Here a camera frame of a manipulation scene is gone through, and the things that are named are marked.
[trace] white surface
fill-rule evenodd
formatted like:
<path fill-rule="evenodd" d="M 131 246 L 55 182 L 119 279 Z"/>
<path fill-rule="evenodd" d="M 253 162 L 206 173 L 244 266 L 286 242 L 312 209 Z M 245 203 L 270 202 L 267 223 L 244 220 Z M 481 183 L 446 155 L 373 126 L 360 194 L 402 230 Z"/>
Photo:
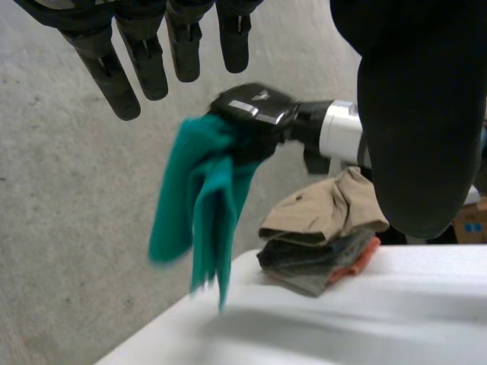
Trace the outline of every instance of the white surface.
<path fill-rule="evenodd" d="M 384 246 L 318 299 L 256 253 L 234 261 L 223 315 L 216 287 L 185 297 L 96 365 L 487 363 L 487 246 Z"/>

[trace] gray floor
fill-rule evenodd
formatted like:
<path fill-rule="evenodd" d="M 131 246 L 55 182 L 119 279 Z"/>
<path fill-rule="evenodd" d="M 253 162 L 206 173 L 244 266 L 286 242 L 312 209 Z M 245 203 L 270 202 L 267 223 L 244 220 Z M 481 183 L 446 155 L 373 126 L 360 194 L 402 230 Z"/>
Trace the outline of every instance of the gray floor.
<path fill-rule="evenodd" d="M 148 265 L 159 183 L 178 123 L 217 93 L 263 81 L 304 99 L 355 98 L 358 57 L 323 0 L 266 0 L 253 15 L 251 60 L 224 70 L 215 10 L 202 21 L 202 76 L 175 77 L 145 100 L 115 33 L 141 116 L 117 119 L 75 51 L 14 2 L 0 4 L 0 363 L 91 364 L 188 289 L 190 260 Z M 164 49 L 167 31 L 160 38 Z M 258 223 L 307 183 L 301 149 L 281 149 L 257 173 L 234 255 L 262 245 Z"/>

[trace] teal cloth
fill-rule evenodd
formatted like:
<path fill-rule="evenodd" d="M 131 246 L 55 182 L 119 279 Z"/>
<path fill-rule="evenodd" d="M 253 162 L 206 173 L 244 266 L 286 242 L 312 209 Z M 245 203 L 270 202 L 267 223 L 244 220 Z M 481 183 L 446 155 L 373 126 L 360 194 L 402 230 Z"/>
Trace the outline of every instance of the teal cloth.
<path fill-rule="evenodd" d="M 181 125 L 164 174 L 149 242 L 149 258 L 170 264 L 193 248 L 190 290 L 218 279 L 223 309 L 234 231 L 260 165 L 234 164 L 235 127 L 205 115 Z"/>

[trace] black robotic finger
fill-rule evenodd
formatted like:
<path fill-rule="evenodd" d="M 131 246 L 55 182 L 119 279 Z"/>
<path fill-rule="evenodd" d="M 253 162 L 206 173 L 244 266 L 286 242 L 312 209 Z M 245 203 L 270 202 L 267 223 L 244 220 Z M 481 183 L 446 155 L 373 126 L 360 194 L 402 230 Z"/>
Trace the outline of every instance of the black robotic finger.
<path fill-rule="evenodd" d="M 181 82 L 199 77 L 199 21 L 213 6 L 214 0 L 168 0 L 166 25 L 174 70 Z"/>
<path fill-rule="evenodd" d="M 250 13 L 263 0 L 217 0 L 221 53 L 227 71 L 237 74 L 249 64 Z"/>
<path fill-rule="evenodd" d="M 140 114 L 137 97 L 111 43 L 112 2 L 15 1 L 41 24 L 58 29 L 74 46 L 119 118 L 130 120 Z"/>
<path fill-rule="evenodd" d="M 157 35 L 165 8 L 165 0 L 120 2 L 116 6 L 116 25 L 138 82 L 149 100 L 160 100 L 168 92 L 162 48 Z"/>
<path fill-rule="evenodd" d="M 114 113 L 123 120 L 140 115 L 140 105 L 113 48 L 111 25 L 91 33 L 61 32 L 76 49 Z"/>

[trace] black fabric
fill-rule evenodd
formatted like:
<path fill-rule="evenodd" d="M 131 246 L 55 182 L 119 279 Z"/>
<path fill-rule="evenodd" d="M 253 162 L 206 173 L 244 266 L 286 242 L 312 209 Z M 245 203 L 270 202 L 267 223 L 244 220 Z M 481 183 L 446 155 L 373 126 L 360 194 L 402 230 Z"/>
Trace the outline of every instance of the black fabric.
<path fill-rule="evenodd" d="M 358 111 L 379 205 L 430 238 L 461 208 L 479 162 L 487 85 L 485 0 L 331 0 L 362 56 Z"/>

